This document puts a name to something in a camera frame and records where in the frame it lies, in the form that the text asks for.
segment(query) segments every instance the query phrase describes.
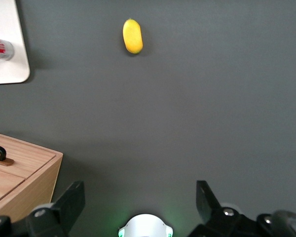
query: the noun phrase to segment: drawer handle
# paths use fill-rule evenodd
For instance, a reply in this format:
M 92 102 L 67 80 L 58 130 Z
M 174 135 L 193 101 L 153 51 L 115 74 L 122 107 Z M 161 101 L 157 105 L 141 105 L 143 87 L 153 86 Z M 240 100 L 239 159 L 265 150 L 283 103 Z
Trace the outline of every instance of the drawer handle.
M 6 158 L 6 151 L 5 148 L 0 146 L 0 161 L 4 161 Z

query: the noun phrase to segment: gray surface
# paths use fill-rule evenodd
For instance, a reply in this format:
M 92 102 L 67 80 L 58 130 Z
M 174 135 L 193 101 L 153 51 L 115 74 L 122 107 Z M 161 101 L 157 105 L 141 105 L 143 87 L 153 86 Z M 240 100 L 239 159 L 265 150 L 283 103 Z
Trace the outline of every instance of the gray surface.
M 200 179 L 250 218 L 296 212 L 296 1 L 18 7 L 32 74 L 0 85 L 0 133 L 64 153 L 55 198 L 85 181 L 73 237 L 116 237 L 142 212 L 187 236 Z

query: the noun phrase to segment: yellow mango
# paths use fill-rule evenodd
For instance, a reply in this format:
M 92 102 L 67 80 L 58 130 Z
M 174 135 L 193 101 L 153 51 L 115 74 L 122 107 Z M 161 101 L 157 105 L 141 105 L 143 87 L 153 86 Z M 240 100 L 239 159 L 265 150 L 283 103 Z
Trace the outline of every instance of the yellow mango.
M 140 25 L 133 19 L 125 21 L 123 26 L 123 38 L 127 50 L 131 53 L 139 53 L 143 49 L 143 39 Z

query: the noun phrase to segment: wooden box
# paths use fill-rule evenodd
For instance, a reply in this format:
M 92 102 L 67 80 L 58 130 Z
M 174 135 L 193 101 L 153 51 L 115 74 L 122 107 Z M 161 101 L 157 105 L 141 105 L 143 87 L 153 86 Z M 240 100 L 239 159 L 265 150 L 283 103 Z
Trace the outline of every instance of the wooden box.
M 0 163 L 0 215 L 12 222 L 51 201 L 63 154 L 0 134 L 6 160 Z

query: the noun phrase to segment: white board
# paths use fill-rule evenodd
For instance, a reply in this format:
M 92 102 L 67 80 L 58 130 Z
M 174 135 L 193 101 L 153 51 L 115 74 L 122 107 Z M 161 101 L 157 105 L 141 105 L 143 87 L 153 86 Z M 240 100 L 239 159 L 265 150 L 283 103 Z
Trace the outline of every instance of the white board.
M 0 84 L 24 82 L 30 67 L 15 0 L 0 0 L 0 39 L 14 47 L 13 58 L 0 59 Z

